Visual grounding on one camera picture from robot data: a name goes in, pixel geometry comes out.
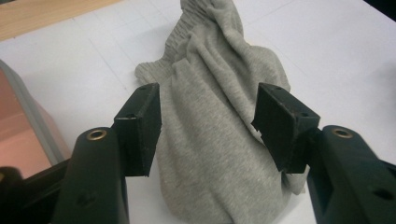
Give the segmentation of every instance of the fabric fold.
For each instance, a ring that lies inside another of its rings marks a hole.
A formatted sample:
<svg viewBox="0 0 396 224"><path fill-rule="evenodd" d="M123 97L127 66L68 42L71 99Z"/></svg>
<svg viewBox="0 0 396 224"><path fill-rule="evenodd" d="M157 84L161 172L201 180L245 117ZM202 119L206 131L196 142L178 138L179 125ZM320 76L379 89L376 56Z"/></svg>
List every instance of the fabric fold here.
<svg viewBox="0 0 396 224"><path fill-rule="evenodd" d="M163 197L189 223L268 223L304 188L280 173L251 126L259 82L290 89L269 49L250 46L230 0L181 0L163 57L135 75L160 83Z"/></svg>

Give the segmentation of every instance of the screw hole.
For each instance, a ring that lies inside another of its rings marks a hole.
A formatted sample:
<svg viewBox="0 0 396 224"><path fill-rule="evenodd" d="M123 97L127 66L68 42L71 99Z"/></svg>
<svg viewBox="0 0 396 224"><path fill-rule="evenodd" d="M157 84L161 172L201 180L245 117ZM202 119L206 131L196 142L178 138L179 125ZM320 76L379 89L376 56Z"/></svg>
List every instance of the screw hole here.
<svg viewBox="0 0 396 224"><path fill-rule="evenodd" d="M353 136L352 133L344 129L333 129L332 133L342 138L351 138Z"/></svg>
<svg viewBox="0 0 396 224"><path fill-rule="evenodd" d="M96 202L96 193L95 192L82 192L77 200L76 205L81 208L88 208Z"/></svg>
<svg viewBox="0 0 396 224"><path fill-rule="evenodd" d="M381 189L373 186L369 186L369 190L378 198L383 200L391 201L393 200L393 194L386 189Z"/></svg>
<svg viewBox="0 0 396 224"><path fill-rule="evenodd" d="M87 135L87 139L90 141L96 141L104 138L107 135L105 130L94 130Z"/></svg>
<svg viewBox="0 0 396 224"><path fill-rule="evenodd" d="M127 119L135 119L136 115L135 114L127 114L127 115L125 115L125 118L127 118Z"/></svg>

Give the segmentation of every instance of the gray cloth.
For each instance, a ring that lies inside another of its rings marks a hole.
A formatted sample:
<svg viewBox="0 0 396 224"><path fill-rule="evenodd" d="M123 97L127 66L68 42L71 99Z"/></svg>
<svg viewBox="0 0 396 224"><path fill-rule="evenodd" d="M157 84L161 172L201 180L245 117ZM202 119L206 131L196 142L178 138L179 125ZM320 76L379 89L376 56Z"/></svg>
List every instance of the gray cloth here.
<svg viewBox="0 0 396 224"><path fill-rule="evenodd" d="M304 188L280 173L251 126L259 82L290 89L276 55L250 46L230 0L181 0L163 57L135 75L159 82L163 197L189 223L268 223Z"/></svg>

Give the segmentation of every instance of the white tabletop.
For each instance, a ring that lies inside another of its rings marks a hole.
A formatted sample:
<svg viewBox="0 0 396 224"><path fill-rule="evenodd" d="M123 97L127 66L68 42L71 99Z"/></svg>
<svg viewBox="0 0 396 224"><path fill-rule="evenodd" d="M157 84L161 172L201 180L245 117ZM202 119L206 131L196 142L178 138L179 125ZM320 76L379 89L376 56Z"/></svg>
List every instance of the white tabletop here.
<svg viewBox="0 0 396 224"><path fill-rule="evenodd" d="M291 93L329 124L360 133L396 163L396 23L361 0L235 0L252 45L272 49ZM80 133L110 126L140 85L142 62L162 57L178 0L124 0L0 42L0 59L23 79L73 148ZM157 163L128 178L131 223L183 223L163 201ZM309 194L292 197L276 223L315 223Z"/></svg>

